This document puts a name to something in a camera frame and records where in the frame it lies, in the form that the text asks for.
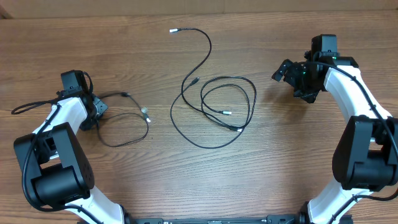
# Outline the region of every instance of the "wood grain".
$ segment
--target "wood grain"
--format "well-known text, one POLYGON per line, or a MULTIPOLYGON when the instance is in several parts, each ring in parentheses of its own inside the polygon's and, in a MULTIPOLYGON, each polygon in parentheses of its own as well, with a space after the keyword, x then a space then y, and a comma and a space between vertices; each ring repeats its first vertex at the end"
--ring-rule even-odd
MULTIPOLYGON (((21 190, 13 141, 38 127, 50 108, 10 114, 21 104, 53 98, 62 89, 60 74, 72 69, 91 75, 95 93, 128 91, 149 108, 153 122, 140 143, 110 149, 94 131, 78 133, 98 188, 137 218, 295 213, 320 193, 332 177, 331 157, 345 128, 343 116, 330 94, 321 93, 309 105, 294 99, 288 84, 271 80, 284 59, 302 61, 316 35, 336 34, 341 54, 356 59, 373 95, 398 114, 397 11, 1 20, 0 30, 0 223, 77 220, 67 212, 34 210, 21 190), (211 77, 241 75, 256 85, 252 122, 228 147, 192 146, 170 122, 170 104, 183 77, 208 50, 204 36, 189 31, 170 35, 173 27, 201 28, 214 44, 209 60, 193 75, 201 81, 187 91, 194 105, 211 77)), ((252 98, 249 86, 242 85, 252 98)), ((106 102, 107 116, 137 110, 126 99, 106 102)), ((230 117, 233 122, 244 119, 245 102, 234 90, 217 91, 208 103, 237 112, 230 117)), ((234 136, 181 100, 175 119, 187 136, 207 146, 234 136)), ((108 125, 101 132, 114 143, 145 130, 133 117, 108 125)), ((393 191, 388 187, 378 195, 393 191)), ((363 200, 350 212, 356 223, 397 223, 397 209, 398 201, 363 200)))

